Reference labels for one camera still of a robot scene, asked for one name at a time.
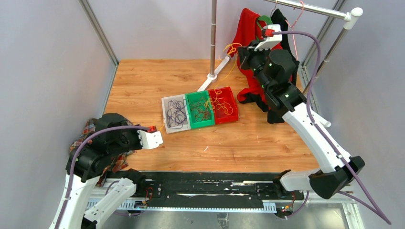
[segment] clothing rack stand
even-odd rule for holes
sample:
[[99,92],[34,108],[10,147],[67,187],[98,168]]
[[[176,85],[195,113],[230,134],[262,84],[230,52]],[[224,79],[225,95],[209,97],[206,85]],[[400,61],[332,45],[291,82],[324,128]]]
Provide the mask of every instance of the clothing rack stand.
[[[302,4],[296,1],[290,0],[264,0],[269,2],[274,2],[276,4],[289,6],[293,8],[302,8]],[[212,0],[211,3],[211,55],[210,55],[210,73],[207,75],[207,80],[202,84],[202,86],[198,89],[198,91],[205,90],[211,82],[215,82],[218,79],[218,74],[221,70],[226,66],[226,64],[230,61],[230,56],[226,56],[224,60],[215,68],[215,33],[216,33],[216,7],[217,7],[217,0]],[[324,59],[322,60],[321,64],[317,69],[317,73],[315,76],[316,80],[319,77],[319,74],[322,72],[322,69],[325,67],[325,64],[329,62],[330,57],[332,56],[333,52],[336,50],[336,47],[342,41],[344,36],[347,34],[349,30],[351,30],[358,20],[358,18],[363,14],[363,9],[356,7],[352,11],[344,13],[336,10],[331,10],[323,7],[313,6],[304,4],[304,10],[325,15],[328,17],[334,17],[337,19],[344,20],[346,23],[343,25],[341,32],[339,33],[338,37],[333,42],[333,45],[328,50],[328,53],[325,55]],[[306,94],[308,92],[308,85],[305,87],[303,93]]]

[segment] black garment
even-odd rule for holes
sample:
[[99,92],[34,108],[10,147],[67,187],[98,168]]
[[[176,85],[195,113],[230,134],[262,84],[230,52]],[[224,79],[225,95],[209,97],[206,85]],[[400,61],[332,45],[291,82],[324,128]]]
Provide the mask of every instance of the black garment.
[[[286,22],[286,17],[284,17],[283,13],[281,13],[281,11],[279,9],[275,10],[273,15],[271,15],[271,20],[272,20],[273,24],[279,24],[281,26],[282,31],[288,31],[289,27]],[[291,48],[288,43],[288,36],[286,34],[283,35],[283,40],[281,41],[281,47],[284,50],[287,50],[291,54],[292,61],[295,64],[295,69],[292,73],[291,82],[293,83],[293,85],[297,85],[297,73],[298,73],[299,61],[297,61],[295,59],[294,55],[291,52]],[[267,112],[267,122],[268,123],[274,124],[274,123],[283,123],[284,122],[284,120],[281,117],[279,117],[274,111],[272,111],[268,108],[268,105],[263,102],[263,100],[259,94],[248,93],[245,96],[246,96],[246,100],[244,100],[241,103],[246,104],[246,103],[256,102],[257,106],[263,112]]]
[[[273,15],[271,15],[271,20],[273,24],[279,24],[281,26],[282,31],[288,31],[288,24],[286,22],[286,17],[284,17],[283,13],[279,9],[275,10]],[[295,59],[294,55],[291,52],[290,45],[288,43],[288,35],[284,34],[283,35],[283,40],[281,41],[281,47],[283,47],[284,50],[287,50],[292,57],[292,61],[295,63],[295,69],[292,73],[292,84],[297,85],[297,73],[298,73],[298,67],[299,67],[299,61]]]
[[[288,31],[288,24],[286,22],[286,17],[284,17],[284,15],[280,11],[280,9],[277,9],[274,11],[273,15],[271,15],[271,20],[272,20],[273,24],[279,24],[281,26],[281,31]],[[291,54],[292,61],[295,63],[295,69],[292,72],[291,82],[293,85],[297,85],[297,73],[298,73],[299,61],[297,61],[297,59],[295,59],[294,55],[291,52],[291,48],[288,43],[287,34],[283,35],[283,40],[281,41],[281,47],[283,47],[284,50],[287,50]],[[261,106],[263,106],[262,104],[258,103],[258,101],[256,101],[256,103],[263,111],[265,111],[263,109],[264,107],[261,107]],[[267,122],[268,123],[274,124],[274,123],[283,123],[284,122],[284,120],[281,117],[279,117],[274,111],[269,110],[267,105],[266,105],[266,110],[267,110]]]

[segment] gray wall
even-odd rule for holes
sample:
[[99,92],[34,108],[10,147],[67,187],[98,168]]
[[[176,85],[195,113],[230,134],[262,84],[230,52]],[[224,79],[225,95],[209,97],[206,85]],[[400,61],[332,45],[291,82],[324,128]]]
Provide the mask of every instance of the gray wall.
[[[211,0],[89,2],[119,59],[210,58]],[[332,8],[336,0],[304,2]],[[263,0],[219,0],[217,5],[218,58],[224,47],[233,41],[243,8],[260,15],[270,15],[275,4]],[[291,22],[301,11],[278,6]],[[325,20],[325,16],[304,12],[296,24],[296,30],[318,34]],[[312,42],[301,37],[297,37],[296,41],[298,57],[302,60]]]
[[0,31],[1,228],[48,228],[115,69],[77,0],[0,1]]
[[[405,3],[352,0],[344,9],[354,7],[362,7],[364,15],[325,67],[315,95],[321,113],[332,121],[332,136],[365,160],[360,178],[393,222],[389,227],[360,207],[365,228],[403,228],[405,31],[401,22]],[[339,21],[333,26],[323,45],[324,54],[342,25]],[[366,200],[358,185],[355,195]]]

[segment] red tray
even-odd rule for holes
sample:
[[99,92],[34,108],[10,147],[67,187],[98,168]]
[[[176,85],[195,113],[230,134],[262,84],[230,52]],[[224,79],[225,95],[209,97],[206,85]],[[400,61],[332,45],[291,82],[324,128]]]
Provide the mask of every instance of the red tray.
[[[238,121],[239,119],[238,107],[236,106],[234,94],[232,93],[231,88],[223,87],[215,89],[215,91],[214,89],[208,90],[208,94],[210,95],[211,99],[211,104],[213,105],[215,124]],[[227,102],[229,104],[229,105],[225,104],[225,106],[228,108],[228,112],[226,114],[223,108],[213,103],[213,101],[215,101],[215,98],[217,98],[218,103],[220,104],[222,104],[223,102]]]

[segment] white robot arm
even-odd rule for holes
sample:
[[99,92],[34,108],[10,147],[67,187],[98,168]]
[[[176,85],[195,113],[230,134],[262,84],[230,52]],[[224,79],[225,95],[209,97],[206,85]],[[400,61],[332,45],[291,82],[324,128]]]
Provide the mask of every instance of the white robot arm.
[[98,119],[96,132],[86,139],[92,138],[91,143],[81,152],[71,153],[62,199],[49,229],[101,229],[122,202],[142,190],[145,176],[134,169],[127,170],[113,190],[85,211],[93,188],[113,157],[130,150],[153,149],[163,143],[159,131],[145,129],[148,128],[128,126],[119,114],[105,114]]
[[269,32],[264,32],[264,42],[252,41],[248,46],[238,47],[241,68],[253,71],[255,78],[263,88],[271,112],[281,117],[296,130],[320,166],[320,169],[311,171],[287,170],[282,172],[273,179],[273,183],[277,187],[277,195],[283,197],[294,190],[311,190],[322,198],[329,199],[353,179],[353,175],[341,158],[343,157],[348,162],[355,173],[359,173],[363,168],[364,161],[359,156],[351,157],[347,151],[339,147],[325,129],[330,126],[330,123],[312,111],[315,123],[333,145],[339,148],[341,155],[333,150],[316,128],[312,117],[310,118],[307,112],[305,96],[289,82],[295,68],[291,55],[283,49],[271,51],[272,44],[270,46],[263,44],[267,41],[272,43],[272,39],[276,39],[276,35],[271,34],[278,28],[264,28],[264,30],[269,30]]

